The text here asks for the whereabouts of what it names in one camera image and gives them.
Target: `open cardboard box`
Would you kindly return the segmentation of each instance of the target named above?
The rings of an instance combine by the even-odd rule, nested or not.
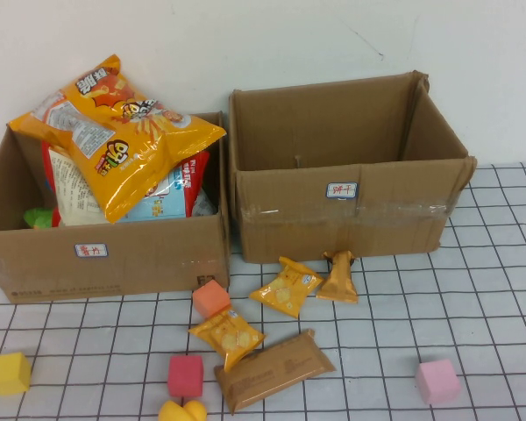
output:
[[[425,253],[476,167],[419,72],[230,99],[231,209],[251,262]]]
[[[220,113],[200,115],[222,125]],[[53,206],[40,145],[7,128],[0,146],[0,287],[13,303],[194,289],[229,282],[224,142],[209,148],[213,216],[26,229],[24,212]]]

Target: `toy block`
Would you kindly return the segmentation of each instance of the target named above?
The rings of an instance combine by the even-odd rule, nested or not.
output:
[[[0,395],[8,396],[29,390],[32,366],[22,353],[0,355]]]
[[[230,296],[214,279],[193,293],[193,305],[204,318],[211,318],[230,305]]]
[[[421,397],[428,405],[451,401],[458,396],[461,390],[450,360],[419,364],[415,381]]]
[[[161,407],[158,421],[206,421],[207,409],[197,401],[189,401],[183,408],[174,401],[167,401]]]
[[[203,359],[198,355],[174,355],[169,360],[167,388],[173,397],[203,395]]]

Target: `yellow foam cube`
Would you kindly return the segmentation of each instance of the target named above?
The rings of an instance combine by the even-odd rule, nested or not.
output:
[[[29,390],[32,366],[22,353],[0,355],[0,395],[14,395]]]

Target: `pink foam cube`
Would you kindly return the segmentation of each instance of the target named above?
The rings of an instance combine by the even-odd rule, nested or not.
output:
[[[450,360],[419,364],[415,381],[427,404],[451,401],[462,389]]]
[[[173,397],[203,395],[203,359],[198,355],[174,355],[169,359],[167,388]]]

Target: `yellow heart-shaped object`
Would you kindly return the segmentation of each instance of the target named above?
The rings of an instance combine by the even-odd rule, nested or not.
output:
[[[206,421],[207,410],[197,401],[189,401],[182,408],[174,401],[167,401],[161,407],[158,421]]]

